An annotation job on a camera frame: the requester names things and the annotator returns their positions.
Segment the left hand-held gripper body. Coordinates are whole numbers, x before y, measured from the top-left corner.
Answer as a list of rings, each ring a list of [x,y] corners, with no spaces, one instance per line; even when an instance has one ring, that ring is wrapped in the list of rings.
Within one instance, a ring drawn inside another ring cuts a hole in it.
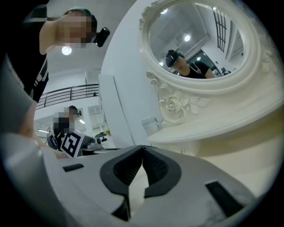
[[[100,149],[103,149],[100,138],[90,137],[78,130],[65,134],[60,146],[60,150],[69,158],[90,155]]]

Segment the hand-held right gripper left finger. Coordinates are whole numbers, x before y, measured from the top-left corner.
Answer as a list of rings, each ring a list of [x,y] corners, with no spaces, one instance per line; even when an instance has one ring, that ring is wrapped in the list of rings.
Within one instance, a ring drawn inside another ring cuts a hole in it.
[[[109,161],[100,169],[100,178],[108,190],[123,197],[122,204],[112,215],[128,221],[131,218],[129,186],[142,165],[142,146],[126,148],[126,151]]]

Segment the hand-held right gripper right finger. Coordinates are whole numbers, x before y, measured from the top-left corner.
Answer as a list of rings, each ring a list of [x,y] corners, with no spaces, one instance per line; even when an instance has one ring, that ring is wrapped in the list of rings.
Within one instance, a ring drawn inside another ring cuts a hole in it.
[[[145,198],[167,194],[181,178],[180,165],[152,147],[143,147],[142,165],[149,184],[149,187],[145,189]]]

